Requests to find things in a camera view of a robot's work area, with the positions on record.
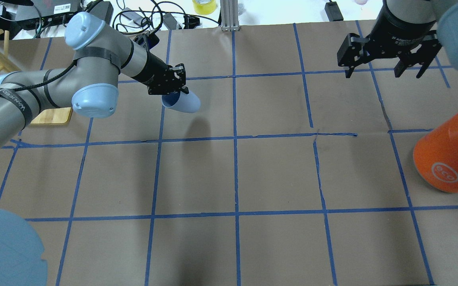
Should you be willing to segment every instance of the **sticker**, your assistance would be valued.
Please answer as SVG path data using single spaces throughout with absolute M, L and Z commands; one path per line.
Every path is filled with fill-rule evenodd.
M 432 165 L 432 174 L 436 177 L 436 179 L 445 183 L 458 182 L 457 172 L 452 167 L 444 163 L 434 163 L 434 165 Z
M 65 13 L 70 11 L 71 4 L 63 4 L 54 6 L 54 14 Z

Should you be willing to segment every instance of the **metal post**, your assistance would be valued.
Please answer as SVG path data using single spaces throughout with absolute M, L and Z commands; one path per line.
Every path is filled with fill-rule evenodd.
M 238 0 L 220 0 L 222 31 L 239 31 Z

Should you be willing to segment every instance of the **orange can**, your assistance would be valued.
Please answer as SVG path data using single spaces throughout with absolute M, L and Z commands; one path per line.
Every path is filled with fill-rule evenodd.
M 427 183 L 444 192 L 458 193 L 458 114 L 420 139 L 413 159 Z

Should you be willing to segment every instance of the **logo on orange can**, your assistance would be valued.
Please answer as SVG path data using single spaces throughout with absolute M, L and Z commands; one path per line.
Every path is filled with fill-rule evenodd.
M 432 174 L 436 177 L 436 179 L 445 183 L 458 182 L 457 172 L 445 163 L 434 163 L 432 165 Z

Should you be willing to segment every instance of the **white floor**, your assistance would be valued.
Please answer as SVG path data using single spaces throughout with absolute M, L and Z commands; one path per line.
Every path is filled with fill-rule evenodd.
M 193 9 L 192 0 L 171 0 L 179 4 L 185 9 L 188 14 L 196 14 Z M 380 8 L 383 5 L 382 0 L 368 0 L 364 5 L 358 5 L 356 2 L 364 0 L 337 0 L 338 6 L 344 16 L 344 20 L 370 20 L 376 19 Z M 113 18 L 120 12 L 120 8 L 116 4 L 116 0 L 110 0 L 114 7 Z M 217 9 L 206 17 L 218 20 L 220 12 L 220 0 L 216 0 Z M 238 0 L 238 4 L 242 6 L 240 9 L 240 25 L 272 25 L 272 24 L 291 24 L 305 22 L 327 22 L 328 17 L 324 11 L 327 0 L 294 0 L 294 1 L 278 1 L 278 0 Z M 142 8 L 144 11 L 149 11 L 153 8 L 151 1 L 145 0 L 119 0 L 121 7 L 125 4 L 130 9 Z M 9 11 L 12 10 L 12 5 L 5 4 Z M 160 4 L 163 11 L 178 12 L 180 9 L 172 4 Z M 182 15 L 175 15 L 178 22 L 182 23 Z M 159 16 L 153 18 L 155 23 L 158 23 Z M 124 18 L 123 24 L 130 24 Z M 216 27 L 217 24 L 206 19 L 201 19 L 202 27 Z M 20 31 L 14 39 L 30 39 L 34 36 L 34 31 Z M 63 26 L 56 26 L 46 29 L 42 34 L 45 37 L 62 37 L 65 34 Z

